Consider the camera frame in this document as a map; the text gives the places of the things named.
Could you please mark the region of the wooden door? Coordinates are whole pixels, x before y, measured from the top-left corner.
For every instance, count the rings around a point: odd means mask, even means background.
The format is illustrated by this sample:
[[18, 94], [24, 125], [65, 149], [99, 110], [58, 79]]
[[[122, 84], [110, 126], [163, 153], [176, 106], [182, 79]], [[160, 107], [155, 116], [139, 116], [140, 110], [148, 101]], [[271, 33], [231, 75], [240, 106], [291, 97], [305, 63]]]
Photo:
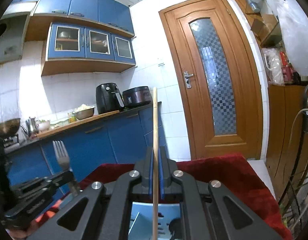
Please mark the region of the wooden door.
[[259, 159], [261, 86], [249, 42], [227, 0], [188, 0], [159, 12], [193, 159], [238, 152]]

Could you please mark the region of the red floral blanket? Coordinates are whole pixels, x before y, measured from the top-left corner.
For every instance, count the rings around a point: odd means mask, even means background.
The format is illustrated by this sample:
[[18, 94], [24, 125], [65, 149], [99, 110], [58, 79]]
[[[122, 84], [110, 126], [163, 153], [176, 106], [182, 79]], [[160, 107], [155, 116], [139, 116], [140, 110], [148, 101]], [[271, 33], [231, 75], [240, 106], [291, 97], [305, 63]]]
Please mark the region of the red floral blanket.
[[202, 182], [159, 152], [116, 181], [93, 182], [31, 239], [280, 239], [218, 180]]

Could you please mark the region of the metal bowl of food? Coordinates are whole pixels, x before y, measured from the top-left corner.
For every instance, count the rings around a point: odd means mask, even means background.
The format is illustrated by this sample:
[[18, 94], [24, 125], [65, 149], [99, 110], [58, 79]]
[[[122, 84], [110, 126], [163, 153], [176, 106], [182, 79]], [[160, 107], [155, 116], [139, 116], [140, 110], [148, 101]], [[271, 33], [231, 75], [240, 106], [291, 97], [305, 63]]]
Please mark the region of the metal bowl of food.
[[74, 110], [73, 115], [76, 119], [83, 120], [92, 117], [94, 115], [94, 110], [95, 107], [82, 104]]

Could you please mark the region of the steel wok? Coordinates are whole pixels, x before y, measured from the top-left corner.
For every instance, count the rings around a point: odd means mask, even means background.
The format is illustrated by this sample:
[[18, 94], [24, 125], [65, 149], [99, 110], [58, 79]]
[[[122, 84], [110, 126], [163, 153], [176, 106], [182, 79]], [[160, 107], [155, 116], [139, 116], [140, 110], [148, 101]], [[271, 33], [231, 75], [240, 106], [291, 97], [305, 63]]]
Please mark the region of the steel wok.
[[0, 138], [6, 139], [16, 135], [20, 127], [20, 118], [10, 119], [0, 123]]

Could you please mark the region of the white plastic bag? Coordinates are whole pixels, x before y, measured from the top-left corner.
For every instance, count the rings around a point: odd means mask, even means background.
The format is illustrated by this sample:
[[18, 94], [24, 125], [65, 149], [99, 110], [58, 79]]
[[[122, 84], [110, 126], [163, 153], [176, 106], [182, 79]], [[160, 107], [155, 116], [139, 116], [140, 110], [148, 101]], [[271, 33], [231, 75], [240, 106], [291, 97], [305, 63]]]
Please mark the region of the white plastic bag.
[[266, 2], [278, 17], [288, 59], [301, 76], [308, 76], [308, 17], [296, 0]]

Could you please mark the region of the stainless steel peeler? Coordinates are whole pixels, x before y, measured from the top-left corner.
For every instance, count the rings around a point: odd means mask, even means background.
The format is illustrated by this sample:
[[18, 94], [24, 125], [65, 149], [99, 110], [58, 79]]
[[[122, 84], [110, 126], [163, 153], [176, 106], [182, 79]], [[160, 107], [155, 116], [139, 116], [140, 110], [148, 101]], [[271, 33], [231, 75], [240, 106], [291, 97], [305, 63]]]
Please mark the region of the stainless steel peeler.
[[129, 236], [133, 234], [134, 228], [138, 225], [140, 212], [138, 212], [133, 219], [130, 219]]

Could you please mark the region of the steel kettle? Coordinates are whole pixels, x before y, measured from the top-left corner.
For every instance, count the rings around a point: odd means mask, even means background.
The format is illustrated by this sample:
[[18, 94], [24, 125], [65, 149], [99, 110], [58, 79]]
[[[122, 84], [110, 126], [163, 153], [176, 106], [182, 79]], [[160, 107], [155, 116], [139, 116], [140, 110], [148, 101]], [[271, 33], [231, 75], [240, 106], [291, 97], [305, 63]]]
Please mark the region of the steel kettle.
[[21, 126], [23, 133], [27, 136], [27, 137], [36, 137], [37, 134], [39, 133], [39, 129], [36, 123], [35, 118], [31, 118], [29, 117], [26, 121], [25, 121], [25, 127]]

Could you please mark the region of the blue wall cabinet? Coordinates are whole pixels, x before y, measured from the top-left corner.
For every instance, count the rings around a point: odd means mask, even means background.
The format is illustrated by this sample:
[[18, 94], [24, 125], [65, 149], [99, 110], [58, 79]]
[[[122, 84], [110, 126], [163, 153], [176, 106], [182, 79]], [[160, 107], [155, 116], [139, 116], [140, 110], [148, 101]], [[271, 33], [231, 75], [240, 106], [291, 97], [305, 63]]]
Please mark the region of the blue wall cabinet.
[[130, 9], [115, 0], [13, 0], [24, 41], [44, 41], [41, 75], [121, 73], [136, 64]]

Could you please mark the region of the range hood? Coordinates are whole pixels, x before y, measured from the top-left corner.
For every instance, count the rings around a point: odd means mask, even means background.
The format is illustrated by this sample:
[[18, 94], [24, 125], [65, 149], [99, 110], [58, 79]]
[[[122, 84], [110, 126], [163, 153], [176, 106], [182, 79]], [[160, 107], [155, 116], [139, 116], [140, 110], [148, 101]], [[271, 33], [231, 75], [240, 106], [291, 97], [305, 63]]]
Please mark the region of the range hood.
[[0, 64], [22, 59], [23, 45], [36, 2], [12, 3], [0, 20]]

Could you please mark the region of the wooden corner shelf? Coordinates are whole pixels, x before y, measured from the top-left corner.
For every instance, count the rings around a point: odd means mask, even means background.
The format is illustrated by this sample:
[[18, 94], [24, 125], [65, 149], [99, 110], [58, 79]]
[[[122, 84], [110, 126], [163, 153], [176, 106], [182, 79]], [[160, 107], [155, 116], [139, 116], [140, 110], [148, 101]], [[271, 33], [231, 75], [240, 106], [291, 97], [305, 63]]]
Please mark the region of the wooden corner shelf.
[[296, 99], [296, 95], [300, 93], [296, 86], [303, 85], [299, 83], [298, 75], [288, 61], [278, 17], [270, 11], [266, 0], [261, 1], [260, 12], [253, 11], [249, 0], [235, 1], [247, 19], [262, 56], [269, 106], [266, 167], [279, 201], [284, 184], [277, 171], [282, 168], [281, 154], [287, 147], [295, 111], [295, 107], [288, 107], [292, 105], [290, 101]]

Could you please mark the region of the stainless steel fork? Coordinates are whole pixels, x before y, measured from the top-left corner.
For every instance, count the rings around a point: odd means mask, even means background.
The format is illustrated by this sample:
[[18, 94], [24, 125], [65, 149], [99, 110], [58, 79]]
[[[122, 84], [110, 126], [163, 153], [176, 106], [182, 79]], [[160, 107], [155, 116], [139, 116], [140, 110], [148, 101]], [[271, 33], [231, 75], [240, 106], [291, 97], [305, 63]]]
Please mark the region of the stainless steel fork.
[[74, 173], [70, 167], [70, 157], [66, 150], [63, 141], [53, 141], [54, 153], [59, 166], [63, 171], [69, 171], [72, 174], [72, 179], [68, 182], [71, 194], [76, 197], [80, 192], [80, 187], [74, 178]]

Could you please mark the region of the black air fryer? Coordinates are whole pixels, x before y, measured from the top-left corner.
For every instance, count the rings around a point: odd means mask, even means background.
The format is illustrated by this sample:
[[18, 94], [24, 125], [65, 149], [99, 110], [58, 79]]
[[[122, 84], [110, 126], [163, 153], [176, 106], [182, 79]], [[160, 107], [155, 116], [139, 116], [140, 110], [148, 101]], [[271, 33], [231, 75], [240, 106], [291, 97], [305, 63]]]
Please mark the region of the black air fryer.
[[116, 83], [103, 83], [95, 91], [98, 114], [122, 111], [125, 107]]

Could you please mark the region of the blue base cabinets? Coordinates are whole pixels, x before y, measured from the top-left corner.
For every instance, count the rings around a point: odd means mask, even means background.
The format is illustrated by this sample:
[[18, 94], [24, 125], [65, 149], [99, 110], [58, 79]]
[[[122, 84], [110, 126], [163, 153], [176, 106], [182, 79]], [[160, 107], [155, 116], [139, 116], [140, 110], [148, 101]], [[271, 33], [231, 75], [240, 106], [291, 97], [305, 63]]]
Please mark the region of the blue base cabinets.
[[8, 178], [17, 185], [61, 171], [53, 141], [62, 141], [77, 181], [101, 164], [134, 164], [153, 144], [153, 106], [145, 105], [67, 129], [6, 151]]

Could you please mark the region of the floral ceramic bowl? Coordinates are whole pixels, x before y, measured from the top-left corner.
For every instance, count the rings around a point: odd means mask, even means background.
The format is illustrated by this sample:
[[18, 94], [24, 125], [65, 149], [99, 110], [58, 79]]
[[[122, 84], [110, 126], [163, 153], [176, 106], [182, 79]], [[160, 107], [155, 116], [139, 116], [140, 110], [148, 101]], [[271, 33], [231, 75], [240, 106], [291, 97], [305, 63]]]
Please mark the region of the floral ceramic bowl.
[[50, 120], [38, 120], [37, 121], [39, 132], [44, 132], [50, 129]]

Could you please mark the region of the dark rice cooker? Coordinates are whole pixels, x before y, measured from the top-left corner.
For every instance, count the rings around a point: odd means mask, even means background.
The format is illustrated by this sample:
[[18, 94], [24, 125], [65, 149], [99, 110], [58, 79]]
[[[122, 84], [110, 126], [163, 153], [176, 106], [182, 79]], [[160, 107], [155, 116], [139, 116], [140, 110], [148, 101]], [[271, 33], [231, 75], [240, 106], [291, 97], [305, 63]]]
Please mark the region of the dark rice cooker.
[[130, 88], [122, 93], [125, 107], [133, 108], [152, 103], [152, 96], [148, 86]]

